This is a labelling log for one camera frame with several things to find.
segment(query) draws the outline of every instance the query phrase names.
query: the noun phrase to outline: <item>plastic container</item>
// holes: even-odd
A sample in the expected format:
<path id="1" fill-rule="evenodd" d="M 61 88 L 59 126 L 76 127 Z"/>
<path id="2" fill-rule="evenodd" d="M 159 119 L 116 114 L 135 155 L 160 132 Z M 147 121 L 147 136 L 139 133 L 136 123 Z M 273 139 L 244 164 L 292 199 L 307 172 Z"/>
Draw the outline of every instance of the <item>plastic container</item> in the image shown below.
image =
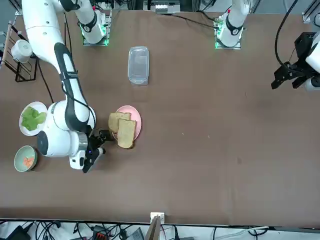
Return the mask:
<path id="1" fill-rule="evenodd" d="M 145 86 L 149 77 L 149 50 L 145 46 L 130 48 L 128 58 L 128 78 L 132 85 Z"/>

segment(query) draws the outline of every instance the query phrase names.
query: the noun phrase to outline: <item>carrot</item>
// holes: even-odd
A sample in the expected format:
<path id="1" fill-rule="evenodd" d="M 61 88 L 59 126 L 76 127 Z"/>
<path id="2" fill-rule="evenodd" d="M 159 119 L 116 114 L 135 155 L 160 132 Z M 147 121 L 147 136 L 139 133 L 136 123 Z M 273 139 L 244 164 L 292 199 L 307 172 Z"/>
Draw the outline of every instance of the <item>carrot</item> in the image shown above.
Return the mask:
<path id="1" fill-rule="evenodd" d="M 29 158 L 27 158 L 27 157 L 24 157 L 23 158 L 23 164 L 26 166 L 26 167 L 30 167 L 31 165 L 32 165 L 32 163 L 34 162 L 34 157 L 29 157 Z"/>

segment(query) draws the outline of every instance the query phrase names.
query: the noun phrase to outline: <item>bread slice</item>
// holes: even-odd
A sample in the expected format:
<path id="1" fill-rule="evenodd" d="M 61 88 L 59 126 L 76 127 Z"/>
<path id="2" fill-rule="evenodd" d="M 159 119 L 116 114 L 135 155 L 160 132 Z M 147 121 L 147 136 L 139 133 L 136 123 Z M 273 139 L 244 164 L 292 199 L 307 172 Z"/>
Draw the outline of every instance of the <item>bread slice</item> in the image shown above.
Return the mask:
<path id="1" fill-rule="evenodd" d="M 108 126 L 109 129 L 116 134 L 119 128 L 119 119 L 130 120 L 131 113 L 129 112 L 112 112 L 109 116 Z"/>
<path id="2" fill-rule="evenodd" d="M 118 146 L 130 149 L 134 145 L 136 121 L 119 119 L 119 131 L 117 135 Z"/>

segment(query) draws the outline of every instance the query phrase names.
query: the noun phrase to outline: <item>white plate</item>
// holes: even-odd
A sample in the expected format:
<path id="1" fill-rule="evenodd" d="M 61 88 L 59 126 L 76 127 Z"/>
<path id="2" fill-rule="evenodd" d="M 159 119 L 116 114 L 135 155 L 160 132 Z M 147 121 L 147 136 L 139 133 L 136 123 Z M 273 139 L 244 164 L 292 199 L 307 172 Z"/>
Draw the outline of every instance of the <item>white plate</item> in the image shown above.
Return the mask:
<path id="1" fill-rule="evenodd" d="M 32 103 L 30 103 L 28 106 L 26 106 L 23 111 L 20 114 L 20 118 L 19 118 L 19 128 L 20 131 L 26 135 L 26 136 L 35 136 L 37 135 L 42 129 L 44 129 L 44 125 L 45 123 L 42 124 L 38 124 L 37 128 L 35 130 L 29 131 L 28 129 L 26 129 L 24 126 L 21 125 L 22 123 L 22 113 L 27 109 L 27 107 L 32 107 L 35 110 L 37 110 L 39 113 L 48 113 L 47 107 L 46 105 L 44 105 L 42 102 L 39 101 L 34 101 Z"/>

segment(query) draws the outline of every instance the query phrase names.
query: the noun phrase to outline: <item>table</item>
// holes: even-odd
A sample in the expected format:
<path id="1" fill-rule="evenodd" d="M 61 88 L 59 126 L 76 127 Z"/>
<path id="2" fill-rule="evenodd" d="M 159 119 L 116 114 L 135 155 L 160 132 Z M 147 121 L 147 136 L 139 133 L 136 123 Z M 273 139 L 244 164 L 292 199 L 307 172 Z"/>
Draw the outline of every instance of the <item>table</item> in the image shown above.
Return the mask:
<path id="1" fill-rule="evenodd" d="M 210 23 L 200 13 L 183 15 Z M 74 62 L 97 127 L 107 128 L 110 112 L 132 105 L 142 116 L 141 134 L 131 150 L 106 143 L 88 174 L 71 169 L 67 158 L 43 157 L 34 171 L 16 172 L 16 151 L 36 144 L 20 132 L 19 115 L 28 103 L 50 99 L 39 74 L 16 83 L 2 69 L 0 217 L 148 222 L 150 212 L 165 212 L 176 224 L 318 227 L 320 95 L 290 82 L 271 89 L 282 18 L 250 14 L 242 50 L 215 50 L 212 29 L 147 11 L 120 11 L 110 45 L 84 47 L 76 16 L 68 14 Z M 308 29 L 300 15 L 288 17 L 278 43 L 283 61 Z M 128 80 L 133 46 L 150 52 L 146 87 Z M 41 67 L 53 98 L 62 100 L 56 70 Z"/>

